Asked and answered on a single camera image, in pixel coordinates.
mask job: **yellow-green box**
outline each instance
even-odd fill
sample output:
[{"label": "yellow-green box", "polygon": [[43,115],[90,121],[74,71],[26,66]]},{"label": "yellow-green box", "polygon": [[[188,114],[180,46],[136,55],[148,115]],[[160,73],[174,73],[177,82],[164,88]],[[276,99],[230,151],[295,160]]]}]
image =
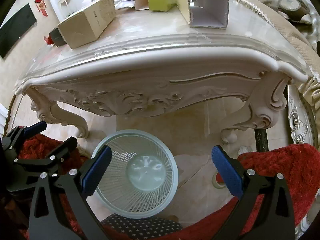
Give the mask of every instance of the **yellow-green box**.
[{"label": "yellow-green box", "polygon": [[149,10],[167,12],[176,2],[177,0],[149,0]]}]

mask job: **red fluffy blanket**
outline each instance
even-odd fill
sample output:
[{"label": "red fluffy blanket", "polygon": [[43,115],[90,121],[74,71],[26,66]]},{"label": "red fluffy blanket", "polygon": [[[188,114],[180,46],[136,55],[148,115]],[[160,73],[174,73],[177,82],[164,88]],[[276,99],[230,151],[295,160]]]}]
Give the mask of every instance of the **red fluffy blanket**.
[{"label": "red fluffy blanket", "polygon": [[[25,141],[19,158],[41,159],[61,142],[38,134]],[[62,164],[63,172],[68,172],[71,168],[80,168],[86,157],[81,157],[76,149],[71,153],[71,157]],[[290,190],[295,224],[298,225],[302,218],[310,209],[315,194],[320,186],[320,153],[309,144],[290,145],[285,148],[273,150],[265,153],[245,153],[239,157],[239,161],[245,169],[254,169],[259,175],[273,177],[277,173],[282,173],[287,180]],[[72,210],[68,204],[66,196],[61,194],[64,210],[74,231],[83,234]],[[257,198],[252,213],[243,229],[243,233],[248,232],[258,215],[258,211],[263,196]],[[225,222],[234,206],[237,198],[234,197],[220,210],[203,218],[199,222],[183,230],[170,235],[161,236],[158,240],[210,240]],[[106,233],[113,240],[130,240],[127,235],[121,234],[108,226],[104,226]]]}]

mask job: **tile floor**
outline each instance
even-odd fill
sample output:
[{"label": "tile floor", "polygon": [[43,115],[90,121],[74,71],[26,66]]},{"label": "tile floor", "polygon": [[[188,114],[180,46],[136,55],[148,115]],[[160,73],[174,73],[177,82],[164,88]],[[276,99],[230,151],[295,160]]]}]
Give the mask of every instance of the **tile floor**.
[{"label": "tile floor", "polygon": [[[8,131],[17,125],[30,126],[38,122],[36,112],[30,109],[30,104],[31,100],[28,96],[17,96],[12,107]],[[86,119],[90,135],[86,139],[78,138],[78,144],[90,154],[103,138],[122,129],[139,129],[149,132],[168,146],[178,166],[179,184],[172,202],[159,214],[160,217],[176,215],[185,227],[218,210],[231,197],[226,188],[213,187],[212,176],[216,168],[210,155],[213,146],[222,145],[216,122],[238,110],[243,105],[239,99],[219,98],[149,118],[102,117],[63,103],[59,105]],[[278,123],[267,130],[269,150],[289,144],[287,123],[288,115],[284,110]],[[48,124],[43,134],[63,141],[74,136],[75,132],[76,128],[73,126]],[[235,143],[222,145],[231,157],[237,157],[241,146],[252,151],[256,150],[253,129],[236,133],[238,140]],[[89,197],[87,202],[100,221],[111,214],[96,196]]]}]

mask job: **beige wall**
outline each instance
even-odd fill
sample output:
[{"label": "beige wall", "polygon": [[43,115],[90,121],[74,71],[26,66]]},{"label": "beige wall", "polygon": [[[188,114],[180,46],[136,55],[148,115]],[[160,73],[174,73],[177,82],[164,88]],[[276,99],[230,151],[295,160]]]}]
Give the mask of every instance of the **beige wall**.
[{"label": "beige wall", "polygon": [[9,108],[13,87],[17,78],[24,70],[28,62],[45,44],[44,36],[48,37],[49,32],[59,23],[57,16],[49,0],[44,0],[48,17],[38,11],[35,0],[16,0],[5,20],[14,15],[19,9],[29,3],[31,10],[36,17],[37,26],[31,27],[12,47],[10,52],[0,58],[0,104]]}]

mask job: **plastic basket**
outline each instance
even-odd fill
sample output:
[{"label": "plastic basket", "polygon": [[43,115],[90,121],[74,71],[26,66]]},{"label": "plastic basket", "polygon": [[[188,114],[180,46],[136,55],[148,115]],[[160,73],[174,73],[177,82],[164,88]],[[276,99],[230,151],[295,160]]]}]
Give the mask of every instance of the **plastic basket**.
[{"label": "plastic basket", "polygon": [[161,212],[178,186],[178,168],[168,147],[140,130],[121,130],[104,138],[92,158],[104,146],[112,160],[96,194],[114,213],[146,218]]}]

